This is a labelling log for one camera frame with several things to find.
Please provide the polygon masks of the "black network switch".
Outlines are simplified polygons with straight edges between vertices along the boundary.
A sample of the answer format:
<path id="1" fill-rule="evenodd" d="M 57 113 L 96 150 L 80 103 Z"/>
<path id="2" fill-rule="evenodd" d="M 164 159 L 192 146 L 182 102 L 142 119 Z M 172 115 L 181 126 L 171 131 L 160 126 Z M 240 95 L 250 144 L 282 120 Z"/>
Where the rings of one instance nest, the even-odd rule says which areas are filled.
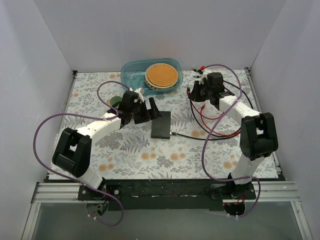
<path id="1" fill-rule="evenodd" d="M 161 111 L 162 117 L 152 120 L 151 138 L 169 140 L 171 136 L 171 112 Z"/>

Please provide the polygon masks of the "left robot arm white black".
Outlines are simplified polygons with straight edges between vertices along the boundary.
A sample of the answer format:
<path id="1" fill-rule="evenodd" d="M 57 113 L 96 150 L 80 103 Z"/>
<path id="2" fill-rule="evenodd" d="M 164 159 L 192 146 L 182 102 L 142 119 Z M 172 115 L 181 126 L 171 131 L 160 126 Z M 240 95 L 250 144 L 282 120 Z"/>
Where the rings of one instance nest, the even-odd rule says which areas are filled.
<path id="1" fill-rule="evenodd" d="M 149 104 L 150 108 L 147 108 L 143 94 L 138 89 L 127 90 L 120 101 L 110 106 L 101 120 L 77 129 L 65 128 L 59 137 L 52 163 L 85 184 L 95 200 L 105 196 L 110 198 L 106 180 L 90 166 L 92 145 L 131 121 L 137 125 L 160 119 L 162 114 L 152 97 L 149 98 Z"/>

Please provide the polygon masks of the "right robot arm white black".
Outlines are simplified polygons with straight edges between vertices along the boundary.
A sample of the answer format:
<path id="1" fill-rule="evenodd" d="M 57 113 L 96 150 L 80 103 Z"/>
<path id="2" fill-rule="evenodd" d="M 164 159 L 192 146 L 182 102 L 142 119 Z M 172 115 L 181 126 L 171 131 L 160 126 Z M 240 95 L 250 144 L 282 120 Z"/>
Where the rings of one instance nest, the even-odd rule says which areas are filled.
<path id="1" fill-rule="evenodd" d="M 210 186 L 210 194 L 214 200 L 243 197 L 253 190 L 252 178 L 260 163 L 279 147 L 274 116 L 239 101 L 225 88 L 223 75 L 219 72 L 204 73 L 186 92 L 192 102 L 209 101 L 224 116 L 239 124 L 240 159 L 228 177 L 219 180 L 221 185 Z"/>

